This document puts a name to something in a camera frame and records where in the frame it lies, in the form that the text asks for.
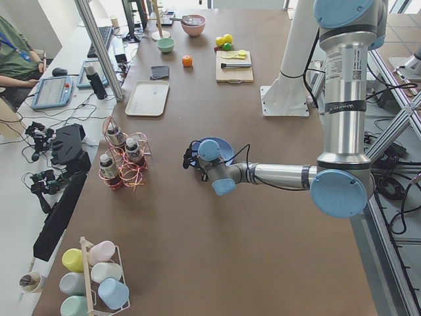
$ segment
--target yellow cup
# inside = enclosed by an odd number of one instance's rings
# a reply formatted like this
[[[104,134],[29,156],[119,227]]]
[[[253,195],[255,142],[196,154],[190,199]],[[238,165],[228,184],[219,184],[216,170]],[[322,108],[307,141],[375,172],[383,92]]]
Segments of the yellow cup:
[[[61,262],[70,272],[84,271],[84,261],[80,249],[72,248],[67,250],[61,258]]]

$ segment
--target lanyard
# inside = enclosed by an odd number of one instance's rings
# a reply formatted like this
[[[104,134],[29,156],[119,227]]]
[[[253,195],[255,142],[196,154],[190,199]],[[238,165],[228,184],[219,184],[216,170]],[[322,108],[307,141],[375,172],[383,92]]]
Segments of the lanyard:
[[[31,57],[29,57],[28,53],[25,51],[21,51],[19,48],[17,48],[16,46],[14,46],[11,41],[9,41],[9,39],[6,37],[5,34],[3,34],[2,32],[0,32],[0,43],[4,43],[7,46],[9,46],[11,49],[13,49],[14,51],[16,51],[24,60],[30,62],[31,61]]]

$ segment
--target blue plate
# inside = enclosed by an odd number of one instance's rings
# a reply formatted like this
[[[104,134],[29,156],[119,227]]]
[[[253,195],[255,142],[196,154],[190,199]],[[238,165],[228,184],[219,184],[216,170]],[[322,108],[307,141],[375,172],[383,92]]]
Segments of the blue plate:
[[[234,156],[234,149],[232,148],[232,146],[230,145],[230,143],[228,143],[226,140],[223,140],[222,138],[217,138],[217,137],[205,137],[205,138],[201,138],[199,141],[203,142],[204,140],[214,140],[219,144],[219,147],[221,148],[221,156],[224,158],[224,160],[228,160],[231,159]],[[195,142],[191,148],[192,150],[198,150],[200,146],[199,142]],[[232,164],[232,160],[228,161],[226,163],[227,166]]]

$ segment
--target person's hand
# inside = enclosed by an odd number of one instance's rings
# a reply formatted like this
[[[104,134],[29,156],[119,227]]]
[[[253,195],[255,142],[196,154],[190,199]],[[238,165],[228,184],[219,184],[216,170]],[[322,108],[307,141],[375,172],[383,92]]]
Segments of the person's hand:
[[[33,88],[38,82],[36,79],[25,81],[25,88]]]
[[[39,72],[44,72],[45,71],[44,64],[43,63],[38,65],[38,70],[39,70]]]

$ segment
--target computer mouse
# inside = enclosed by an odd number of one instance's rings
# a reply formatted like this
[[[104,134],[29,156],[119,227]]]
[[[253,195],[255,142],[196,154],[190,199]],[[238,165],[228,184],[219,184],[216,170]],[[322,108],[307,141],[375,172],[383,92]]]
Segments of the computer mouse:
[[[57,77],[57,76],[65,76],[65,75],[67,75],[67,69],[64,69],[64,68],[54,68],[53,69],[53,72],[51,74],[53,74],[54,77]]]

